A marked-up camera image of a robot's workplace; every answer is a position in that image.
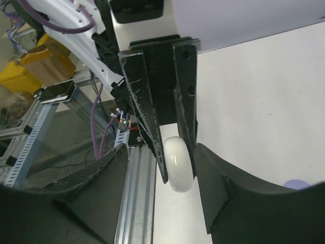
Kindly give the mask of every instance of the black bracket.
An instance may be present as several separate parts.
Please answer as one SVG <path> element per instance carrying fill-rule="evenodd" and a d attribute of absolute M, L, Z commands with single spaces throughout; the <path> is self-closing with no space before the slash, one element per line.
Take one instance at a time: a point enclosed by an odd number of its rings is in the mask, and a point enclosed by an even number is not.
<path fill-rule="evenodd" d="M 162 125 L 177 123 L 196 174 L 196 45 L 190 37 L 169 36 L 131 43 L 130 50 L 119 53 L 140 135 L 156 156 L 164 182 L 168 174 L 159 129 Z"/>

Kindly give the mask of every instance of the white ball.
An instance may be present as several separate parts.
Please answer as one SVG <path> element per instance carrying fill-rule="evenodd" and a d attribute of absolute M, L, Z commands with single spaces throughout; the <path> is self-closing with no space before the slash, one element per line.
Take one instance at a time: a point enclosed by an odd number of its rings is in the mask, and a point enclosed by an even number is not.
<path fill-rule="evenodd" d="M 191 160 L 184 140 L 178 136 L 164 143 L 168 179 L 175 192 L 187 192 L 193 183 Z"/>

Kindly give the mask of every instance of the white tabletop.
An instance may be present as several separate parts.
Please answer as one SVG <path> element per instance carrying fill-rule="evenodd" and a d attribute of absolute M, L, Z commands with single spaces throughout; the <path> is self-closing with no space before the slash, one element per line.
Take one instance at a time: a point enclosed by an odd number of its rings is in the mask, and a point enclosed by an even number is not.
<path fill-rule="evenodd" d="M 200 54 L 197 101 L 198 142 L 225 160 L 279 185 L 325 179 L 325 23 Z M 153 240 L 211 243 L 197 180 L 180 194 L 157 174 Z"/>

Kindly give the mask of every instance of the metal rail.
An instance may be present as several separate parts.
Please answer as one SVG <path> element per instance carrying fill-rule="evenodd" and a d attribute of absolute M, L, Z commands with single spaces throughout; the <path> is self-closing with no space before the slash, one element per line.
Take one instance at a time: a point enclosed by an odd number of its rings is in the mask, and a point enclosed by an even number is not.
<path fill-rule="evenodd" d="M 147 146 L 129 149 L 115 244 L 150 244 L 156 184 L 156 159 Z"/>

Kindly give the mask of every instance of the yellow crate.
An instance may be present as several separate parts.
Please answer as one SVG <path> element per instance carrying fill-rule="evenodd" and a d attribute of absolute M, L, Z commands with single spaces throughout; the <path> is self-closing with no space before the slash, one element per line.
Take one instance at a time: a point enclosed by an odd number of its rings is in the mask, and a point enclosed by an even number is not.
<path fill-rule="evenodd" d="M 42 83 L 24 67 L 10 61 L 0 73 L 0 83 L 13 93 L 25 91 L 33 95 Z"/>

